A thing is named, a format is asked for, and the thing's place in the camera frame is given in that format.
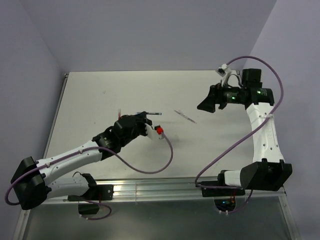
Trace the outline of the blue pen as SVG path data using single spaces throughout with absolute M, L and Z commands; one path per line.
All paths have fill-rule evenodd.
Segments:
M 154 115 L 154 116 L 162 116 L 162 112 L 137 112 L 136 114 L 141 114 L 141 113 L 145 113 L 146 115 Z

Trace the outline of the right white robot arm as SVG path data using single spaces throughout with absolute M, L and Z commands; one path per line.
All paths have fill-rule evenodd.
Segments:
M 252 129 L 249 136 L 253 139 L 253 160 L 240 170 L 221 171 L 214 184 L 197 182 L 196 186 L 217 189 L 222 195 L 232 190 L 278 191 L 292 174 L 293 167 L 285 162 L 279 147 L 273 115 L 277 106 L 272 90 L 263 87 L 260 69 L 243 70 L 238 86 L 228 84 L 233 71 L 227 65 L 219 67 L 217 73 L 221 81 L 210 87 L 197 109 L 214 113 L 228 104 L 243 105 Z

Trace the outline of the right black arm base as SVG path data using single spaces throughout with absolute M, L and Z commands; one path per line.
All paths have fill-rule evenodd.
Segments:
M 222 212 L 235 210 L 236 197 L 244 196 L 246 193 L 241 188 L 224 188 L 218 180 L 201 181 L 195 185 L 201 189 L 203 198 L 214 198 L 216 208 Z

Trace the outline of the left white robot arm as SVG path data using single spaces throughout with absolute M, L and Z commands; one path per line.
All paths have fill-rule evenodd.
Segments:
M 39 160 L 31 156 L 24 158 L 10 181 L 10 189 L 18 199 L 15 204 L 30 210 L 49 198 L 63 195 L 82 196 L 86 200 L 95 198 L 98 188 L 92 177 L 71 180 L 62 186 L 58 179 L 82 166 L 115 156 L 138 136 L 146 137 L 152 126 L 145 111 L 123 115 L 114 125 L 73 150 Z

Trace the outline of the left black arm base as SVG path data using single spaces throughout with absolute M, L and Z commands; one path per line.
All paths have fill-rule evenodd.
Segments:
M 83 195 L 68 195 L 68 202 L 78 202 L 78 213 L 88 220 L 102 220 L 112 214 L 112 208 L 104 203 L 113 199 L 112 184 L 90 187 Z

